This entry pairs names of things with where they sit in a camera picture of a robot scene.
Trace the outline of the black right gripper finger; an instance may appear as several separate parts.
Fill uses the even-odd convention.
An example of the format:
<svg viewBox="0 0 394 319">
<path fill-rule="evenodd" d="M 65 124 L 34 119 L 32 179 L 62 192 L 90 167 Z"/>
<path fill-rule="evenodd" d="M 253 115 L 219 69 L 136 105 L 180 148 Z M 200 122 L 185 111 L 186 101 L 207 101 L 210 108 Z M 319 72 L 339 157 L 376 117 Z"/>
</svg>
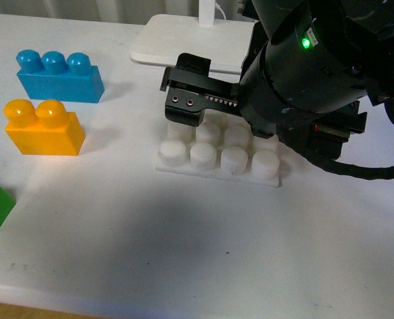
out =
<svg viewBox="0 0 394 319">
<path fill-rule="evenodd" d="M 241 116 L 238 104 L 224 97 L 194 93 L 179 88 L 170 88 L 165 101 L 165 117 L 172 122 L 191 127 L 199 126 L 205 110 Z"/>
<path fill-rule="evenodd" d="M 167 87 L 215 97 L 236 97 L 239 84 L 209 77 L 211 60 L 190 53 L 181 53 L 174 67 L 167 67 L 160 90 Z"/>
</svg>

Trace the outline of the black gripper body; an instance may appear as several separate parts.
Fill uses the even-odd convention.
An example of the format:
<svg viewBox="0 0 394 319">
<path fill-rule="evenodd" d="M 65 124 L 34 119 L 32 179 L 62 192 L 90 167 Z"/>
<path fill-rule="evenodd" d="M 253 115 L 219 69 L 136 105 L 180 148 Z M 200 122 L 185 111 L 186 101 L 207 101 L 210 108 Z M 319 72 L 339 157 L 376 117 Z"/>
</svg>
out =
<svg viewBox="0 0 394 319">
<path fill-rule="evenodd" d="M 279 99 L 252 99 L 249 116 L 257 136 L 276 135 L 288 147 L 301 147 L 330 160 L 341 156 L 352 134 L 365 131 L 367 112 L 350 102 L 331 112 L 305 110 Z"/>
</svg>

